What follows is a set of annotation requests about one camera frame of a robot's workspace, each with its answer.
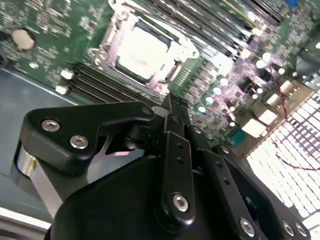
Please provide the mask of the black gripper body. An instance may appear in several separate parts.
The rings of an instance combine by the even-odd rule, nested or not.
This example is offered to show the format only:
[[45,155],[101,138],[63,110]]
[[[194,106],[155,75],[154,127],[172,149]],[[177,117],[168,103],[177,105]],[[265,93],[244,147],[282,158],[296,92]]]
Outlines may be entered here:
[[73,193],[50,239],[226,240],[217,191],[193,159],[186,129],[184,137],[166,132],[159,156],[140,157]]

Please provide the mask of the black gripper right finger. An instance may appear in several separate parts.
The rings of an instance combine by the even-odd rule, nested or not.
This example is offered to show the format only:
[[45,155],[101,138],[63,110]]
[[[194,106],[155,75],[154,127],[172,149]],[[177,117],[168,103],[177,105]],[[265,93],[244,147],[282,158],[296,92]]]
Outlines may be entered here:
[[179,98],[181,116],[198,167],[217,192],[226,240],[309,240],[310,231],[228,147],[209,146],[191,124],[188,103]]

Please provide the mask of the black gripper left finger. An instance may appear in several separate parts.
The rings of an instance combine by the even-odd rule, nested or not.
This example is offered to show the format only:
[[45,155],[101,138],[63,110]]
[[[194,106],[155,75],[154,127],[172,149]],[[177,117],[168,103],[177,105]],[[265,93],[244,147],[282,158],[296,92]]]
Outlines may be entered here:
[[187,128],[179,99],[40,108],[22,122],[14,167],[52,218],[77,191],[144,156],[159,156],[164,135]]

